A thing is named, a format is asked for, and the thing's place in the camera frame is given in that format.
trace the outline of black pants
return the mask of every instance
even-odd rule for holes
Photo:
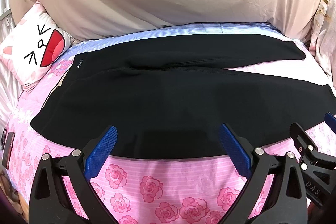
[[[225,154],[226,122],[253,146],[289,138],[336,113],[328,85],[221,68],[304,59],[293,42],[252,34],[187,35],[127,42],[76,55],[62,86],[31,126],[55,143],[83,148],[109,124],[112,155],[178,159]]]

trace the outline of bed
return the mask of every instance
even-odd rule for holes
[[[50,153],[52,157],[65,156],[72,151],[72,148],[51,143],[37,134],[30,127],[30,121],[39,112],[50,91],[72,65],[76,54],[149,37],[202,33],[254,33],[276,37],[283,41],[290,40],[269,24],[206,23],[85,41],[70,47],[52,65],[46,76],[30,94],[22,93],[7,125],[9,131],[16,132],[8,173],[14,187],[27,203],[29,203],[35,170],[41,156],[44,153]],[[332,82],[305,45],[299,40],[294,39],[293,41],[306,54],[306,59],[275,61],[234,69],[285,76],[332,86]],[[336,136],[325,123],[308,130],[308,134],[315,141],[319,151],[336,155]],[[299,156],[291,140],[269,145],[265,147],[265,150],[269,154],[278,155],[291,150],[297,157]],[[229,209],[245,181],[244,177],[235,172],[227,156],[162,161],[128,160],[110,156],[99,176],[91,180],[91,184],[105,206],[121,223],[128,220],[134,224],[140,219],[145,220],[146,223],[168,223],[168,221],[194,223],[201,220],[202,223],[204,221],[211,223],[212,218],[222,216]],[[68,178],[64,178],[64,182],[76,212],[85,216]],[[251,216],[260,212],[271,182],[270,176]],[[200,210],[199,216],[193,217],[185,212],[185,208],[190,204],[197,204],[196,207]],[[169,217],[163,213],[167,210],[170,212]]]

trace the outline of blue gripper pad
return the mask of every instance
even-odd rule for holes
[[[252,175],[251,158],[225,124],[222,124],[220,127],[219,140],[236,167],[239,175],[249,179]]]
[[[118,132],[110,127],[85,161],[84,176],[87,180],[95,178],[117,142]]]
[[[330,112],[325,114],[324,121],[326,125],[330,127],[330,129],[336,134],[336,118],[333,116],[333,114],[331,114]]]

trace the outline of cartoon face pillow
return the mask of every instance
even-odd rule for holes
[[[73,41],[37,1],[0,44],[0,60],[29,92]]]

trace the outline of phone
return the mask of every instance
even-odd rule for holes
[[[11,159],[14,137],[15,137],[14,132],[9,132],[7,134],[5,147],[4,147],[3,155],[2,155],[2,166],[6,169],[9,169],[9,160]]]

